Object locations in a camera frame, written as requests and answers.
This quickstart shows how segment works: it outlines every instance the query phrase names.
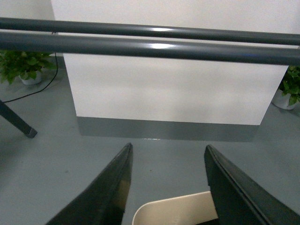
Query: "gray metal bar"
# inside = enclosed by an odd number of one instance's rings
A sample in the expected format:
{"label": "gray metal bar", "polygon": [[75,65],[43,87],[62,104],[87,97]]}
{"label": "gray metal bar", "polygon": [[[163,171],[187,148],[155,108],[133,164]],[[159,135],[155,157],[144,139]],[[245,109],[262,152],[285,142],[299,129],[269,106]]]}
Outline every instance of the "gray metal bar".
{"label": "gray metal bar", "polygon": [[300,50],[105,37],[0,32],[0,49],[300,65]]}
{"label": "gray metal bar", "polygon": [[0,18],[0,29],[300,45],[299,34]]}

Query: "gray baseboard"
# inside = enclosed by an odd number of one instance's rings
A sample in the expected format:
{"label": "gray baseboard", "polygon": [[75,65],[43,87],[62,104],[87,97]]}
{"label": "gray baseboard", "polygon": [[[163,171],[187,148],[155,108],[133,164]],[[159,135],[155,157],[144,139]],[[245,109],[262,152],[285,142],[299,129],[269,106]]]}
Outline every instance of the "gray baseboard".
{"label": "gray baseboard", "polygon": [[169,140],[251,142],[253,125],[186,123],[77,117],[81,135]]}

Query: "black cable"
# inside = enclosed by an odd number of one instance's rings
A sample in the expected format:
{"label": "black cable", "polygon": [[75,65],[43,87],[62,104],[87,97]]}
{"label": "black cable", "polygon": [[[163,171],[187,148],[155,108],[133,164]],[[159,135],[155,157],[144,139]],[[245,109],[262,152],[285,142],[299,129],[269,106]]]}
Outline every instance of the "black cable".
{"label": "black cable", "polygon": [[22,97],[18,97],[18,98],[9,100],[9,101],[5,101],[5,102],[3,102],[3,103],[13,102],[13,101],[19,100],[19,99],[21,99],[21,98],[24,98],[24,97],[27,97],[27,96],[30,96],[30,95],[37,94],[37,93],[39,93],[39,92],[45,90],[45,89],[52,83],[52,81],[55,79],[55,77],[56,77],[56,75],[57,75],[57,73],[58,73],[58,62],[57,62],[56,52],[55,52],[54,54],[55,54],[55,63],[56,63],[56,73],[55,73],[55,76],[52,78],[52,80],[47,84],[47,86],[45,86],[42,90],[33,92],[33,93],[31,93],[31,94],[28,94],[28,95],[24,95],[24,96],[22,96]]}

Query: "white flower pot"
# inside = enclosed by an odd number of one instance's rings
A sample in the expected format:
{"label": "white flower pot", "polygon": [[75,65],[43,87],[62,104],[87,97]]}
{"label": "white flower pot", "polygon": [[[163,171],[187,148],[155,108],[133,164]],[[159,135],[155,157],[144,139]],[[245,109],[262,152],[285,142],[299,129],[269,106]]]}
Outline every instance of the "white flower pot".
{"label": "white flower pot", "polygon": [[295,108],[295,106],[298,102],[293,105],[289,105],[290,96],[291,96],[291,94],[282,96],[282,90],[278,89],[272,99],[272,103],[281,109],[291,110],[291,109]]}
{"label": "white flower pot", "polygon": [[35,79],[29,78],[28,80],[24,80],[21,77],[20,79],[25,85],[33,85],[33,84],[40,83],[42,81],[42,75],[40,72],[37,71],[37,77]]}

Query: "white panel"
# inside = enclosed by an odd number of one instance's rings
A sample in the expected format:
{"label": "white panel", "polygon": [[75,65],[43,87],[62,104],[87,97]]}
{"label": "white panel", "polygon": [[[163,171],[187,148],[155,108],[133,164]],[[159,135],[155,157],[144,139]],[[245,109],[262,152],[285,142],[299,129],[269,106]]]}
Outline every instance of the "white panel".
{"label": "white panel", "polygon": [[[57,20],[300,33],[299,3],[52,0]],[[65,54],[77,116],[259,125],[286,66]]]}
{"label": "white panel", "polygon": [[50,0],[0,0],[0,17],[54,20]]}

